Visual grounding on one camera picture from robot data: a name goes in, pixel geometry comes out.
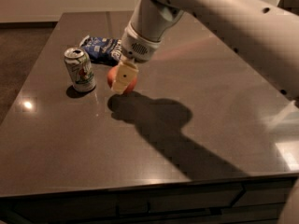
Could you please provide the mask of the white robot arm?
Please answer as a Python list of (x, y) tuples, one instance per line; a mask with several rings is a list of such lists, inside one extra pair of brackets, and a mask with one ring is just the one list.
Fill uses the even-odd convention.
[(124, 93), (183, 13), (198, 21), (289, 100), (299, 98), (299, 17), (261, 0), (139, 0), (121, 38), (112, 90)]

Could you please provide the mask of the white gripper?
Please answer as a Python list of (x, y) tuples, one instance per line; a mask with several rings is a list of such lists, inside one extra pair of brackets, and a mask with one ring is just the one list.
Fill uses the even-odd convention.
[(116, 66), (111, 89), (117, 94), (131, 92), (139, 72), (136, 63), (148, 62), (160, 45), (161, 42), (153, 42), (139, 35), (128, 23), (121, 38), (121, 52), (127, 59), (120, 60)]

